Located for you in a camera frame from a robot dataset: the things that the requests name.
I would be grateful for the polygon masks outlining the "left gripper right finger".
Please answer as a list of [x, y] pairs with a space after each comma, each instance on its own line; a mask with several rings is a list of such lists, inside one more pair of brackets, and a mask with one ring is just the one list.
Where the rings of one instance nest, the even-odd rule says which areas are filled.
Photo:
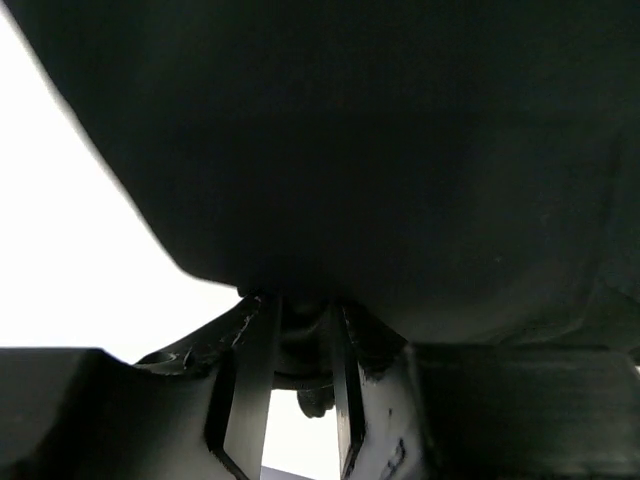
[[410, 343], [329, 311], [345, 479], [635, 479], [639, 374], [597, 347]]

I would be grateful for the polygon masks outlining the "black long sleeve shirt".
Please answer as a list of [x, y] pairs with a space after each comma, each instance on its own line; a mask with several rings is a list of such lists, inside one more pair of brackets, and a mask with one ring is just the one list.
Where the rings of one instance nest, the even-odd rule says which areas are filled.
[[635, 1], [10, 1], [186, 273], [422, 343], [639, 355]]

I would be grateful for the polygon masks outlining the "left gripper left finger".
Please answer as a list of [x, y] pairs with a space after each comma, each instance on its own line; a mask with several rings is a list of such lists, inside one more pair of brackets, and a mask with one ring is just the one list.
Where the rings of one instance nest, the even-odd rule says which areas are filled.
[[123, 363], [95, 348], [1, 352], [5, 479], [256, 479], [281, 303], [243, 299]]

